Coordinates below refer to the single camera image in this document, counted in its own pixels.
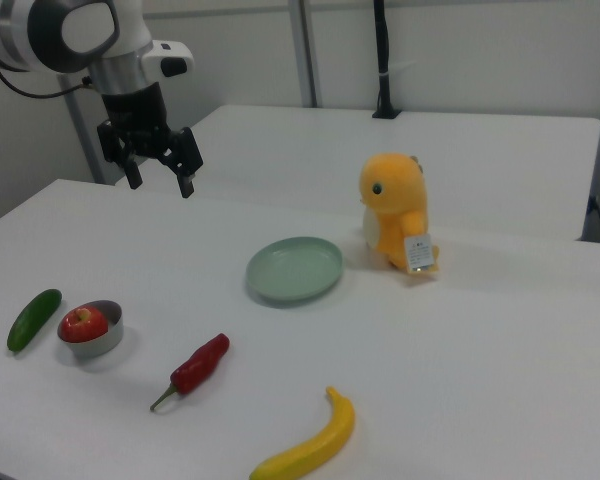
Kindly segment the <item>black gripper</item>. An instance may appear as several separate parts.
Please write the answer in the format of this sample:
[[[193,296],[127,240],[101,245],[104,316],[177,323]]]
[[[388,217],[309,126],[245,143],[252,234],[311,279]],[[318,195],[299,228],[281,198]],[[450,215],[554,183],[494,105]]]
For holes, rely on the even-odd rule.
[[[160,85],[134,93],[104,95],[108,115],[97,127],[105,160],[118,165],[131,189],[142,185],[137,156],[153,158],[175,174],[181,197],[194,192],[193,179],[203,160],[191,129],[173,130],[167,124],[167,111]]]

